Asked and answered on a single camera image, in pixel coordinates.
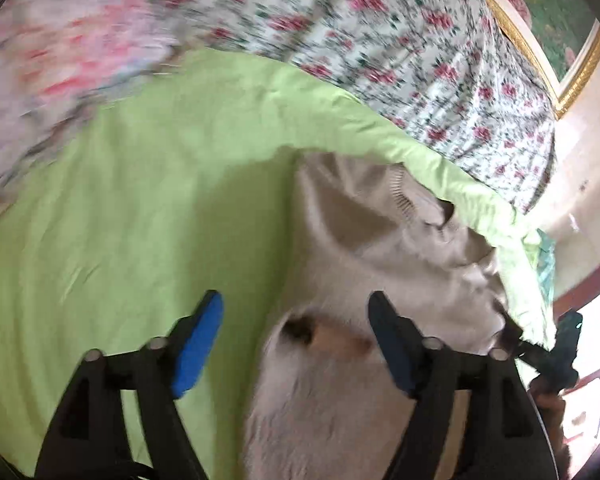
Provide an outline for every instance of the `floor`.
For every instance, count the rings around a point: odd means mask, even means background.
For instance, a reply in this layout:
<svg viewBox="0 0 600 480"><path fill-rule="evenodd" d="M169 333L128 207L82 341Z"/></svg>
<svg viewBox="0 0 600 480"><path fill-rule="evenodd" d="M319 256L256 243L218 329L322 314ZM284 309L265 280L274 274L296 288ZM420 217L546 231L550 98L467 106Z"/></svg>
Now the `floor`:
<svg viewBox="0 0 600 480"><path fill-rule="evenodd" d="M557 171L532 212L556 241L556 295L600 264L600 63L557 123Z"/></svg>
<svg viewBox="0 0 600 480"><path fill-rule="evenodd" d="M600 295L580 312L584 319L573 365L583 378L600 370ZM600 377L564 399L564 436L571 451L570 472L574 474L600 443Z"/></svg>

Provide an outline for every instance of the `teal fabric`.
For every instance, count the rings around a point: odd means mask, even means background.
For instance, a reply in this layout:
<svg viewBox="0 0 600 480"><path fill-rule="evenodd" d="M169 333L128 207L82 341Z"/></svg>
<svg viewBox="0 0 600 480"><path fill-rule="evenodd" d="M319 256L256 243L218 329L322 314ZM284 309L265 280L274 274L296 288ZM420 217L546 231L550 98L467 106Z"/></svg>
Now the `teal fabric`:
<svg viewBox="0 0 600 480"><path fill-rule="evenodd" d="M512 316L552 338L527 252L539 238L495 192L348 92L261 57L190 53L177 75L101 108L0 218L0 452L31 474L46 426L89 348L138 348L208 288L224 322L178 410L212 479L240 476L256 344L283 283L299 150L403 162L498 248ZM132 450L147 460L133 402Z"/></svg>
<svg viewBox="0 0 600 480"><path fill-rule="evenodd" d="M538 247L538 282L544 303L551 305L554 303L554 279L555 279L555 241L538 229L540 235L540 245Z"/></svg>

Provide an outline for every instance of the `pink flower pattern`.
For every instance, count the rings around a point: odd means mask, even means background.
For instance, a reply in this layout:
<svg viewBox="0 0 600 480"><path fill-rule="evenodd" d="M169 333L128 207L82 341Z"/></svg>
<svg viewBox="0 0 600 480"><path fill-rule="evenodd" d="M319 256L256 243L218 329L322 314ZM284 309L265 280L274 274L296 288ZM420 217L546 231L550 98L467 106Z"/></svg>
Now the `pink flower pattern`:
<svg viewBox="0 0 600 480"><path fill-rule="evenodd" d="M453 27L454 24L451 16L449 16L446 12L427 12L425 13L424 19L427 23L429 23L429 25L445 29Z"/></svg>
<svg viewBox="0 0 600 480"><path fill-rule="evenodd" d="M231 31L226 28L218 27L211 31L211 35L216 40L227 40L231 37Z"/></svg>
<svg viewBox="0 0 600 480"><path fill-rule="evenodd" d="M398 117L394 117L393 119L391 119L391 122L398 126L398 128L404 128L407 125L407 123L403 119Z"/></svg>
<svg viewBox="0 0 600 480"><path fill-rule="evenodd" d="M309 18L300 14L294 16L275 16L271 19L269 27L274 30L298 31L307 28L310 23Z"/></svg>
<svg viewBox="0 0 600 480"><path fill-rule="evenodd" d="M481 17L480 24L482 25L483 30L491 32L491 18L489 16Z"/></svg>
<svg viewBox="0 0 600 480"><path fill-rule="evenodd" d="M441 63L436 69L433 71L433 74L436 77L441 77L443 79L449 79L450 81L455 82L458 79L458 70L449 66L447 63Z"/></svg>
<svg viewBox="0 0 600 480"><path fill-rule="evenodd" d="M482 142L489 142L491 140L491 132L484 126L474 127L474 137Z"/></svg>
<svg viewBox="0 0 600 480"><path fill-rule="evenodd" d="M576 54L570 46L564 48L564 62L568 67L576 62Z"/></svg>
<svg viewBox="0 0 600 480"><path fill-rule="evenodd" d="M1 52L16 66L22 87L49 104L98 88L137 59L145 39L134 20L149 14L147 0L120 0L60 30L16 25L11 47Z"/></svg>
<svg viewBox="0 0 600 480"><path fill-rule="evenodd" d="M478 90L478 95L482 99L491 99L491 98L493 98L493 90L488 86L482 86Z"/></svg>
<svg viewBox="0 0 600 480"><path fill-rule="evenodd" d="M327 67L325 67L322 64L314 64L314 65L304 64L304 65L301 65L300 68L302 70L304 70L305 72L307 72L308 74L311 74L316 77L328 77L331 75L331 70L329 70Z"/></svg>
<svg viewBox="0 0 600 480"><path fill-rule="evenodd" d="M518 91L516 90L516 87L513 86L511 83L503 83L502 93L507 97L513 99L517 95Z"/></svg>
<svg viewBox="0 0 600 480"><path fill-rule="evenodd" d="M349 6L352 10L375 10L377 12L387 12L388 7L382 0L349 0Z"/></svg>
<svg viewBox="0 0 600 480"><path fill-rule="evenodd" d="M529 8L526 6L525 1L524 0L509 0L509 2L517 10L520 17L523 20L525 20L525 23L529 26L529 28L531 28L531 25L532 25L531 12L529 11Z"/></svg>
<svg viewBox="0 0 600 480"><path fill-rule="evenodd" d="M432 142L439 142L440 140L445 140L446 130L443 130L442 128L433 128L428 131L427 137L429 137L429 140L431 140Z"/></svg>
<svg viewBox="0 0 600 480"><path fill-rule="evenodd" d="M365 70L365 76L372 83L395 83L395 73L393 70L379 70L377 68L369 68Z"/></svg>

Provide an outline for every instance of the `bed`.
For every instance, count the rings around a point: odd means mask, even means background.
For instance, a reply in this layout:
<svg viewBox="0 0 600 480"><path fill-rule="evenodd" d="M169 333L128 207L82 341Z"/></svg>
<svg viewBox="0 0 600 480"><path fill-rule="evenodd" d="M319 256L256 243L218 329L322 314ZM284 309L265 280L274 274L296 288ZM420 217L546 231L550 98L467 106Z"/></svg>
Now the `bed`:
<svg viewBox="0 0 600 480"><path fill-rule="evenodd" d="M224 326L178 408L209 476L237 478L242 404L288 257L294 160L307 148L407 165L498 248L511 315L526 338L551 344L541 239L522 214L552 165L542 83L482 0L417 1L101 0L88 20L65 9L84 34L23 12L42 0L4 7L0 204L30 161L55 155L0 217L0 452L10 462L32 472L86 349L136 348L217 288ZM107 42L110 30L128 34L127 50ZM31 59L27 41L48 34L64 57L34 48ZM105 50L69 56L81 35ZM98 78L78 77L91 66L81 63L102 61L94 53L117 57ZM41 63L53 71L36 72ZM130 405L134 456L146 460Z"/></svg>
<svg viewBox="0 0 600 480"><path fill-rule="evenodd" d="M554 167L544 83L484 0L7 0L0 210L4 186L71 137L95 95L117 98L112 86L200 43L352 92L523 212Z"/></svg>

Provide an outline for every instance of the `gold picture frame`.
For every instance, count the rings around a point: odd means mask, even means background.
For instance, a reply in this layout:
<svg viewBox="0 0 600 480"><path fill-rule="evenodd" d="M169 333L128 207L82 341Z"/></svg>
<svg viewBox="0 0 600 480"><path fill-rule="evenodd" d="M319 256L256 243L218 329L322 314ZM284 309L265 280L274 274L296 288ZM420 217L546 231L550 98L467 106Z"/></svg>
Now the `gold picture frame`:
<svg viewBox="0 0 600 480"><path fill-rule="evenodd" d="M600 61L600 24L595 21L573 65L563 79L558 80L538 40L513 5L507 0L486 2L503 33L538 69L554 103L555 115L560 119L582 92Z"/></svg>

